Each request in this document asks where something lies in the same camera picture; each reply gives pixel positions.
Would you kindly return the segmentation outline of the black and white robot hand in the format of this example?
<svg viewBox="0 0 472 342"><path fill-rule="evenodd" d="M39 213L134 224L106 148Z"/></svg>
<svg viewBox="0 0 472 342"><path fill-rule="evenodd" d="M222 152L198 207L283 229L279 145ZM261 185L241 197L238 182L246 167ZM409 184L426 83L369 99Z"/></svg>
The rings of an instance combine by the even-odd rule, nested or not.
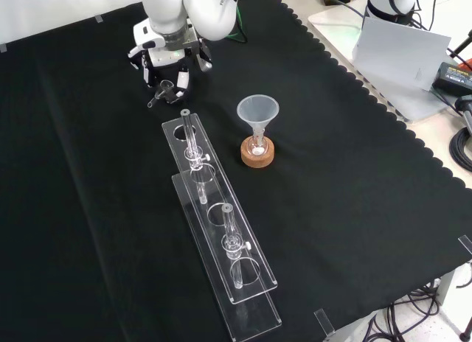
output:
<svg viewBox="0 0 472 342"><path fill-rule="evenodd" d="M203 73L212 69L211 54L201 39L197 40L195 47L176 51L135 46L128 53L128 60L135 69L143 71L143 80L153 92L152 99L147 103L149 108L159 101L172 105L187 97L190 61L195 62Z"/></svg>

